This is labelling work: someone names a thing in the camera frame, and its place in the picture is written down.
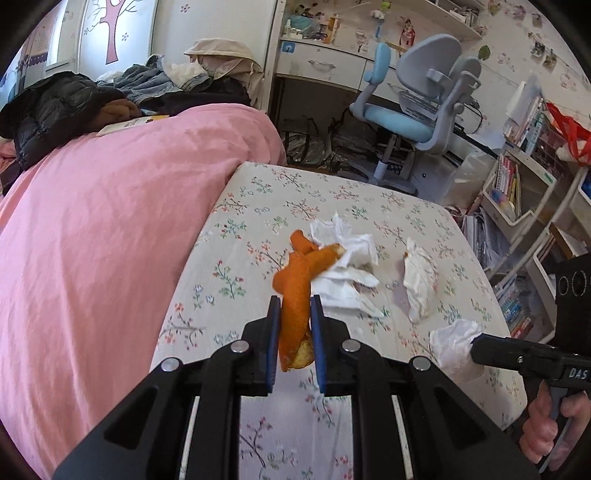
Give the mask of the person's right hand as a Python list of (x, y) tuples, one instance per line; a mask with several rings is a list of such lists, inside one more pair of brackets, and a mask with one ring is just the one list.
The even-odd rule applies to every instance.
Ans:
[(559, 427), (550, 417), (552, 399), (548, 385), (540, 383), (537, 397), (529, 404), (529, 418), (523, 425), (519, 441), (522, 453), (534, 464), (551, 455), (550, 471), (558, 470), (570, 455), (590, 421), (590, 399), (585, 392), (565, 397), (561, 402), (561, 414), (572, 420), (563, 442), (555, 447)]

